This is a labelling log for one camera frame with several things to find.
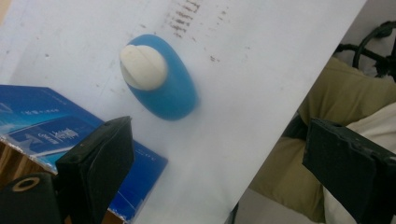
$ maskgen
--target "blue cardboard box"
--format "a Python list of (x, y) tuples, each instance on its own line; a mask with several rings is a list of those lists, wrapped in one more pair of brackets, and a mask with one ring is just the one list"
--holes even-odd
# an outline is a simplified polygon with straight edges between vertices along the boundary
[[(55, 162), (102, 123), (49, 88), (0, 85), (0, 140), (53, 173)], [(134, 165), (109, 209), (131, 223), (166, 163), (134, 140)]]

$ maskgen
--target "person's leg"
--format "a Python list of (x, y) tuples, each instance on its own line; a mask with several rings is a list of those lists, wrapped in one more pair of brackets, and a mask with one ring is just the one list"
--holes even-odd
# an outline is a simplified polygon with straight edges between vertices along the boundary
[(305, 141), (281, 137), (249, 188), (316, 222), (324, 222), (323, 191), (302, 165)]
[(367, 77), (358, 69), (330, 58), (300, 105), (299, 114), (305, 124), (311, 118), (320, 118), (346, 126), (394, 102), (395, 83)]

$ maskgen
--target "table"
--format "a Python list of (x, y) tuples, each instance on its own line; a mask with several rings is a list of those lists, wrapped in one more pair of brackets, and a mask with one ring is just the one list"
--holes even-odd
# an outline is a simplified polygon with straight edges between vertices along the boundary
[[(0, 83), (48, 86), (169, 160), (135, 223), (223, 223), (365, 0), (13, 0)], [(129, 92), (119, 53), (155, 34), (200, 100), (158, 119)]]

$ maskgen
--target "black object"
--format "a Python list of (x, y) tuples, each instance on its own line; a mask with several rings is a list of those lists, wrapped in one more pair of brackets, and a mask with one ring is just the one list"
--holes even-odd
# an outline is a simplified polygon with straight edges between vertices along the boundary
[(288, 127), (286, 127), (285, 131), (282, 133), (282, 136), (306, 140), (307, 133), (308, 133), (308, 126), (306, 126), (301, 116), (297, 114), (290, 121)]
[(236, 221), (236, 214), (238, 213), (239, 203), (235, 205), (233, 211), (231, 212), (231, 224), (235, 224)]
[(312, 119), (303, 165), (357, 223), (396, 214), (396, 155), (348, 128)]
[(56, 161), (0, 191), (0, 223), (101, 223), (134, 161), (131, 119), (106, 122)]
[(368, 34), (361, 43), (356, 45), (351, 44), (340, 44), (335, 52), (342, 52), (344, 50), (353, 50), (355, 55), (353, 57), (352, 66), (359, 69), (359, 61), (361, 55), (375, 60), (375, 68), (377, 71), (377, 77), (383, 77), (385, 75), (392, 76), (396, 80), (396, 37), (393, 44), (392, 52), (389, 56), (383, 57), (378, 55), (368, 49), (366, 49), (367, 44), (373, 38), (384, 38), (392, 34), (393, 29), (396, 28), (396, 21), (387, 21), (375, 28), (370, 34)]

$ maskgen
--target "black ink marks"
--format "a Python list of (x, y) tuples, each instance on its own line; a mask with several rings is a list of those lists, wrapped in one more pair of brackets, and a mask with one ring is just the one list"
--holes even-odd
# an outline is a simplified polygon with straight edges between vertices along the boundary
[(185, 0), (184, 3), (177, 3), (173, 15), (169, 15), (171, 19), (169, 26), (174, 29), (174, 35), (183, 38), (187, 30), (200, 8), (200, 1), (202, 0)]
[(217, 62), (217, 63), (219, 63), (220, 62), (220, 60), (219, 59), (217, 59), (217, 58), (215, 58), (215, 57), (213, 57), (213, 56), (210, 56), (210, 61), (212, 61), (212, 62)]
[(225, 21), (225, 17), (226, 17), (226, 15), (227, 15), (227, 9), (222, 10), (222, 11), (220, 12), (220, 14), (218, 15), (219, 21)]

